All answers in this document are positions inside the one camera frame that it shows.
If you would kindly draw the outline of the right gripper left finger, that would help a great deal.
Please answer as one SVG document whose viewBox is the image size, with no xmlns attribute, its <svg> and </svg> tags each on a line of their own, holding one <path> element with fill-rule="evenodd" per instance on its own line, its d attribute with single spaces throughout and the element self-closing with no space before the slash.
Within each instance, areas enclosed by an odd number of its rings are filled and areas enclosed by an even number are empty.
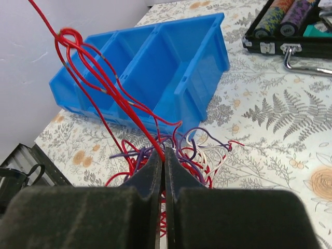
<svg viewBox="0 0 332 249">
<path fill-rule="evenodd" d="M 158 248 L 162 160 L 119 187 L 27 187 L 1 220 L 1 248 Z"/>
</svg>

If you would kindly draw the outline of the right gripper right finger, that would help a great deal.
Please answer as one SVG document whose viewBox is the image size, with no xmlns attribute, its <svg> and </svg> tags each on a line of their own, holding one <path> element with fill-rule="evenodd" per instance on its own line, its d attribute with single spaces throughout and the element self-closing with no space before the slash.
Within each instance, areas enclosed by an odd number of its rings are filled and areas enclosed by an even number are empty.
<svg viewBox="0 0 332 249">
<path fill-rule="evenodd" d="M 168 248 L 319 248 L 301 200 L 269 189 L 209 189 L 165 150 Z"/>
</svg>

